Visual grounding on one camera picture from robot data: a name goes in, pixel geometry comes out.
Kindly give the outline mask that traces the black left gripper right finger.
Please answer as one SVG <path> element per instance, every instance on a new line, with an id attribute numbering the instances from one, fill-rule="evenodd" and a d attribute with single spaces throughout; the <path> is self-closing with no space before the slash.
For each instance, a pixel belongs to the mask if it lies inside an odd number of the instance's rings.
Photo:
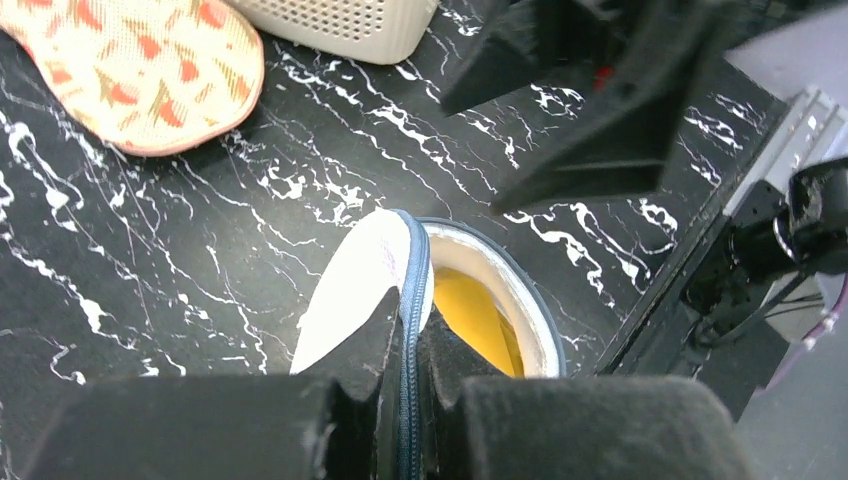
<path id="1" fill-rule="evenodd" d="M 732 419 L 674 376 L 513 379 L 432 313 L 418 344 L 428 479 L 751 479 Z"/>

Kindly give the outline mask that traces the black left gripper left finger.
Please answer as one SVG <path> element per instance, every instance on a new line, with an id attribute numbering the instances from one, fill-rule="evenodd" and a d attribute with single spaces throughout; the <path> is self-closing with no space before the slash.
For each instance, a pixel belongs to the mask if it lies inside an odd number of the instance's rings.
<path id="1" fill-rule="evenodd" d="M 27 479 L 390 479 L 399 294 L 364 325 L 377 369 L 345 341 L 296 375 L 139 377 L 62 408 Z"/>

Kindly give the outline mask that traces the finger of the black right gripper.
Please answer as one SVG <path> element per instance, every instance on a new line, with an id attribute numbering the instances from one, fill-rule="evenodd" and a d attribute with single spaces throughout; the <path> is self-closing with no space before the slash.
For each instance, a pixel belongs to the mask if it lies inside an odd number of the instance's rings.
<path id="1" fill-rule="evenodd" d="M 589 82 L 610 33 L 607 1 L 497 1 L 440 97 L 457 114 L 520 89 L 552 70 Z"/>
<path id="2" fill-rule="evenodd" d="M 660 185 L 699 77 L 723 52 L 723 4 L 607 2 L 609 39 L 583 112 L 549 153 L 495 195 L 495 213 L 640 195 Z"/>

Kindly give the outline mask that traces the yellow bra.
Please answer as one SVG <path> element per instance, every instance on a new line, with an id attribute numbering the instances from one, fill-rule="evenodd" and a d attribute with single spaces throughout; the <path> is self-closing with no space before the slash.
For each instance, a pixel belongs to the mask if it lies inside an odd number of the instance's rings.
<path id="1" fill-rule="evenodd" d="M 448 326 L 490 364 L 508 376 L 524 376 L 515 331 L 481 282 L 457 270 L 439 268 L 434 303 Z"/>

